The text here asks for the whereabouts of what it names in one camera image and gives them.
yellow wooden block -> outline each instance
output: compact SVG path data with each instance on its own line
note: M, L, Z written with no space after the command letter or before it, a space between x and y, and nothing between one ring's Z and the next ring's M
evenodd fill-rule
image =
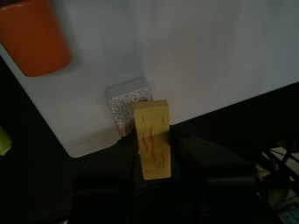
M165 100L135 104L135 128L144 179L169 178L169 108Z

black surface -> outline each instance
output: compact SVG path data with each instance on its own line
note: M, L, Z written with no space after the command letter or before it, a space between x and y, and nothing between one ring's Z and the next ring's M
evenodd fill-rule
M0 157L0 223L53 223L69 214L72 181L97 153L77 159L66 155L1 59L0 83L0 124L13 139ZM297 96L295 83L175 126L255 163L260 149L297 135ZM148 183L140 181L136 189L159 181ZM148 208L160 202L152 200Z
M0 58L0 124L13 148L0 157L0 223L49 223L70 211L72 180L92 157L68 156Z

white surface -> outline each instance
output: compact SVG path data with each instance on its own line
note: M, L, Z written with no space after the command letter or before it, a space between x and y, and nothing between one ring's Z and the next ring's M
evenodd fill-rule
M171 123L299 81L299 1L54 0L73 54L38 78L1 55L72 157L112 145L107 87L144 76Z

black object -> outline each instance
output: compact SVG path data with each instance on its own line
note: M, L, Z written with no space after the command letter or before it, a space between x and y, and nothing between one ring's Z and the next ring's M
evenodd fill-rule
M160 180L144 193L133 194L133 135L97 155L78 175L70 224L280 223L268 204L257 197L255 171L248 163L229 150L175 127L171 142L177 163L172 161L176 165L172 178ZM148 193L152 198L144 197L140 201L137 197ZM140 216L137 207L144 208L143 219L136 218Z

yellow-green object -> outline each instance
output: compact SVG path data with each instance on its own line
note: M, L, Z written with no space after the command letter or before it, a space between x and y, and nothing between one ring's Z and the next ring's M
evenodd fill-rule
M12 148L12 139L0 126L0 156L2 156Z

